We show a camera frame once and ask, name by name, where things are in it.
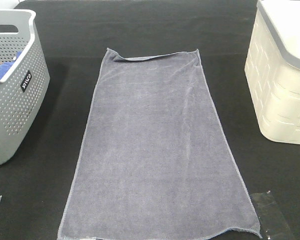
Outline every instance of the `basket handle hole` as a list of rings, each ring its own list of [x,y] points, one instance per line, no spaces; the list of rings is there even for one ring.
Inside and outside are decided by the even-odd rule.
[[[19,30],[18,30],[18,28],[15,26],[15,25],[1,25],[0,24],[0,33],[18,33],[19,32]]]

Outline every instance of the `towel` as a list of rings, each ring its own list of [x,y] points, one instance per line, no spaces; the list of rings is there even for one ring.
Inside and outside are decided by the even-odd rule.
[[[205,240],[260,223],[199,51],[101,64],[58,240]]]

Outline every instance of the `black tablecloth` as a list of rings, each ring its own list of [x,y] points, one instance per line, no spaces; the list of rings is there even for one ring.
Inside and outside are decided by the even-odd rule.
[[[106,47],[122,56],[199,49],[225,135],[249,193],[271,190],[300,240],[300,145],[259,131],[244,64],[255,0],[26,1],[50,73],[41,109],[0,166],[0,240],[53,240],[73,179]],[[256,240],[227,232],[218,240]]]

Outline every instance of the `basket label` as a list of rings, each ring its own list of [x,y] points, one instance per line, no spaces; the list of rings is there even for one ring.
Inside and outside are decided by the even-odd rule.
[[[30,73],[30,70],[28,70],[28,72],[26,73],[20,87],[22,89],[23,92],[25,92],[26,88],[28,87],[30,81],[32,79],[32,74]]]

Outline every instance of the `white storage basket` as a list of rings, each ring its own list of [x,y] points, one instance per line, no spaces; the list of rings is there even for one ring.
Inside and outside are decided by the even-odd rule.
[[[0,79],[0,164],[9,160],[29,130],[48,83],[44,55],[31,10],[0,10],[0,25],[18,32],[0,32],[0,62],[20,56]]]
[[[258,2],[245,72],[262,134],[300,144],[300,1]]]

